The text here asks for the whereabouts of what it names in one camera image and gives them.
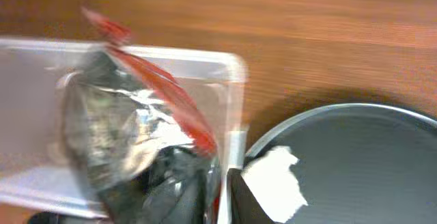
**brown wooden surface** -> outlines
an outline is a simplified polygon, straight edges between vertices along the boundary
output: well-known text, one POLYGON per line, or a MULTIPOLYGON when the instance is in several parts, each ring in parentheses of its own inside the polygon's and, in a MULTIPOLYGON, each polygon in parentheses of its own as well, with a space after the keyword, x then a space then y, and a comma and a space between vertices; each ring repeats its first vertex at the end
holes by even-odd
POLYGON ((437 115, 437 0, 0 0, 0 33, 96 39, 79 12, 135 42, 228 51, 249 67, 248 144, 285 118, 344 100, 437 115))

